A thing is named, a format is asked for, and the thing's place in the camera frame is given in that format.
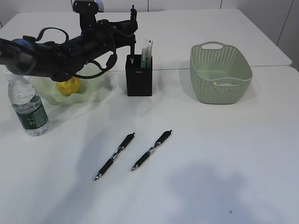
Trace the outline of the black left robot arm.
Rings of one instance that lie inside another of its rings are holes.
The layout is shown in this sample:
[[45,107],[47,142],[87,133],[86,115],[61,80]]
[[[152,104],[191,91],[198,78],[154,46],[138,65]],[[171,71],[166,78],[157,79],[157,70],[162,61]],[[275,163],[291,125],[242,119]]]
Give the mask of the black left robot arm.
[[56,82],[72,77],[93,79],[114,67],[118,48],[135,45],[137,29],[136,20],[99,20],[87,25],[81,35],[67,36],[63,43],[39,43],[46,31],[43,28],[37,38],[1,39],[0,63],[15,75],[48,77]]

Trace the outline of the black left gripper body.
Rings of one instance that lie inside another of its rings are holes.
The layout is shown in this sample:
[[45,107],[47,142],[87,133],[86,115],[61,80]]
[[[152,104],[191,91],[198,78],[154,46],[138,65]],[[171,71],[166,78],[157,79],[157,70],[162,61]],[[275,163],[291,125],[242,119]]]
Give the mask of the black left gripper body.
[[94,60],[118,48],[131,45],[131,21],[111,22],[108,20],[80,20],[79,58]]

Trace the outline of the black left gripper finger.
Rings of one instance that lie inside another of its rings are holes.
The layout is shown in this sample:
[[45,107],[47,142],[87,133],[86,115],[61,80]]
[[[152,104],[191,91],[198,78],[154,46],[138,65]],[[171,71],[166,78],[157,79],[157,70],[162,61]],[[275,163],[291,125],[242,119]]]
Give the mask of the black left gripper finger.
[[134,33],[138,29],[138,23],[133,20],[125,20],[121,22],[121,27],[124,33]]
[[136,44],[135,34],[122,36],[121,43],[123,46],[129,46],[130,48],[134,48]]

